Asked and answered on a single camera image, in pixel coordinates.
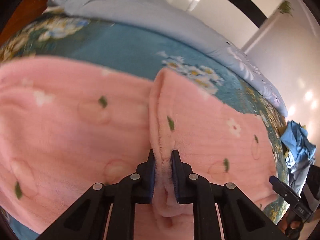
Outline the person's right hand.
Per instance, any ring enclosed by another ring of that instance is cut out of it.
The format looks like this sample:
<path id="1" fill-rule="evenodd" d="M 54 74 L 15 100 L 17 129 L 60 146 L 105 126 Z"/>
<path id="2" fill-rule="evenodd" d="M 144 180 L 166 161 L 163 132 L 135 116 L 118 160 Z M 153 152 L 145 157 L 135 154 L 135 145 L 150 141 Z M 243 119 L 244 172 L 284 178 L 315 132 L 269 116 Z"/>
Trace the person's right hand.
<path id="1" fill-rule="evenodd" d="M 303 229 L 303 223 L 300 221 L 292 221 L 291 223 L 289 223 L 287 221 L 287 217 L 283 217 L 278 222 L 277 227 L 289 239 L 299 239 L 300 232 Z"/>

